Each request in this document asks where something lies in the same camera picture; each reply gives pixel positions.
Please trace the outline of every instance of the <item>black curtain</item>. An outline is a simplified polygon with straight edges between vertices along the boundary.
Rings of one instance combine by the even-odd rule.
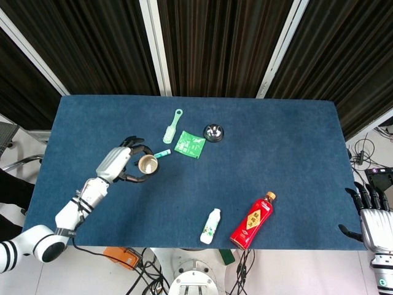
[[[291,5],[158,0],[172,94],[255,98]]]
[[[391,1],[313,1],[268,98],[330,100],[346,138],[393,108]]]
[[[60,94],[0,29],[0,114],[25,129],[49,130]]]
[[[72,94],[159,95],[139,1],[1,0]]]

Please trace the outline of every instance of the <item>mint green brush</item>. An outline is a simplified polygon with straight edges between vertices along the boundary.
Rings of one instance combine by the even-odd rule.
[[[182,109],[175,110],[172,124],[166,128],[164,138],[162,139],[164,143],[169,144],[172,142],[174,134],[176,133],[176,124],[182,115]]]

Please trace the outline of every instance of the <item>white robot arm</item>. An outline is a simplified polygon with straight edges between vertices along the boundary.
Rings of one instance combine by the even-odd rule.
[[[353,189],[346,189],[351,195],[360,216],[362,234],[350,232],[345,226],[338,227],[347,237],[364,243],[375,254],[371,261],[378,292],[383,295],[393,294],[393,213],[385,193],[366,184],[355,183],[360,195]]]
[[[26,230],[12,240],[0,242],[0,273],[14,269],[23,255],[32,254],[41,262],[53,261],[64,251],[69,238],[75,237],[77,228],[85,218],[106,196],[110,184],[117,180],[140,183],[155,173],[158,162],[147,146],[141,144],[135,146],[136,143],[141,142],[143,139],[131,136],[108,153],[96,169],[97,177],[87,180],[82,190],[77,191],[76,196],[56,215],[55,232],[39,225]],[[139,162],[150,165],[150,173],[141,177],[125,174],[125,166],[129,159],[139,152],[146,154]]]

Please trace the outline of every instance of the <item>gray floor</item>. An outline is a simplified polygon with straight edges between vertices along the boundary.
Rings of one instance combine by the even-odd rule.
[[[393,165],[382,151],[393,143],[373,132],[368,138],[376,144],[373,159]],[[28,155],[43,153],[45,146],[19,131],[17,144],[6,151],[0,167]],[[14,174],[35,182],[38,164],[28,164]],[[0,213],[23,224],[20,210],[0,203]],[[89,247],[103,251],[103,247]],[[255,264],[246,281],[246,291],[253,294],[331,294],[377,295],[375,279],[369,267],[371,254],[366,251],[256,251]],[[92,256],[69,247],[56,261],[41,264],[26,257],[18,267],[0,275],[0,294],[125,294],[137,274],[106,258]],[[225,285],[233,286],[236,264],[227,267]],[[133,294],[140,294],[142,283]]]

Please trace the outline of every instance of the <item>green sachet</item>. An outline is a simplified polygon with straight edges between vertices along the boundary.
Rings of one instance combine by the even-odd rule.
[[[183,131],[174,150],[183,155],[198,159],[201,155],[205,141],[206,139],[204,138]]]

